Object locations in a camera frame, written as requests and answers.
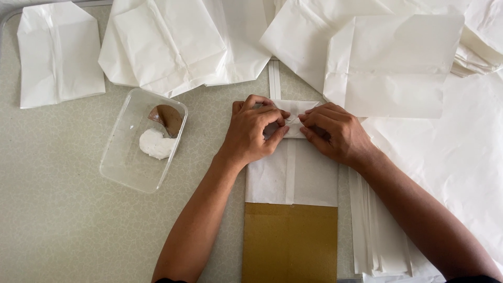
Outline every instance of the brown board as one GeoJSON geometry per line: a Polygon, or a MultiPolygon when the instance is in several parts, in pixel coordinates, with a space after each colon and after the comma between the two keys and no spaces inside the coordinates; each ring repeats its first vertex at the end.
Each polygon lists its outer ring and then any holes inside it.
{"type": "Polygon", "coordinates": [[[246,202],[241,281],[336,282],[337,207],[246,202]]]}

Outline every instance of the forearm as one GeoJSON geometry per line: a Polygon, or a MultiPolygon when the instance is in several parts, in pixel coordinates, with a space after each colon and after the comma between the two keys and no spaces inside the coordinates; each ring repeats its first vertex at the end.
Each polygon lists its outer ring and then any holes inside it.
{"type": "Polygon", "coordinates": [[[155,267],[152,282],[164,277],[195,282],[218,234],[225,204],[241,168],[217,154],[173,225],[155,267]]]}
{"type": "Polygon", "coordinates": [[[487,275],[502,280],[489,254],[468,229],[383,153],[355,168],[398,224],[446,279],[487,275]]]}

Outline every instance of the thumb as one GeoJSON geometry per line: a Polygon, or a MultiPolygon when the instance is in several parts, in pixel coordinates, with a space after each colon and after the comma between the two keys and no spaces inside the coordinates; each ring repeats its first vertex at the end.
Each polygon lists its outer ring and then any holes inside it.
{"type": "Polygon", "coordinates": [[[266,141],[267,147],[270,147],[274,151],[285,134],[288,133],[289,129],[289,126],[282,126],[275,130],[271,137],[266,141]]]}
{"type": "Polygon", "coordinates": [[[313,130],[307,127],[300,128],[301,133],[306,136],[306,139],[316,147],[319,152],[323,155],[328,155],[330,153],[331,146],[330,144],[318,136],[313,130]]]}

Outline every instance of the table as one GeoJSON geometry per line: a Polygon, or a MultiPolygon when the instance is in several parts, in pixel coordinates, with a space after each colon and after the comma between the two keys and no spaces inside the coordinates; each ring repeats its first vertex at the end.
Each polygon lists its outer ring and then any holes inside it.
{"type": "MultiPolygon", "coordinates": [[[[84,9],[98,19],[101,39],[110,3],[79,4],[91,6],[84,9]]],[[[268,68],[253,82],[199,87],[176,97],[189,109],[177,155],[158,192],[143,194],[98,171],[131,88],[106,80],[104,95],[19,109],[20,16],[5,22],[1,44],[0,281],[150,282],[166,236],[223,142],[232,101],[268,96],[268,68]]],[[[284,65],[280,79],[283,99],[322,100],[284,65]]],[[[240,281],[244,183],[245,170],[199,282],[240,281]]],[[[359,277],[353,270],[345,166],[340,167],[339,202],[338,277],[359,277]]]]}

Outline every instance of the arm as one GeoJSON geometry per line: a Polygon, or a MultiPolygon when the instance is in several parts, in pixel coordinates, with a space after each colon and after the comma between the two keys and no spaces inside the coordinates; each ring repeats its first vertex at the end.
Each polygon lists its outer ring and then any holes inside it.
{"type": "Polygon", "coordinates": [[[248,163],[272,154],[288,131],[285,120],[290,113],[272,106],[272,101],[250,95],[246,101],[234,102],[225,141],[213,162],[184,207],[162,248],[152,276],[195,282],[211,253],[220,227],[225,204],[238,173],[248,163]],[[252,109],[255,103],[264,107],[252,109]],[[262,132],[276,121],[281,127],[269,140],[262,132]]]}
{"type": "Polygon", "coordinates": [[[409,238],[449,280],[486,275],[503,281],[495,263],[470,231],[376,148],[357,118],[328,103],[299,116],[301,131],[321,153],[346,164],[369,183],[409,238]],[[329,134],[322,139],[309,127],[329,134]]]}

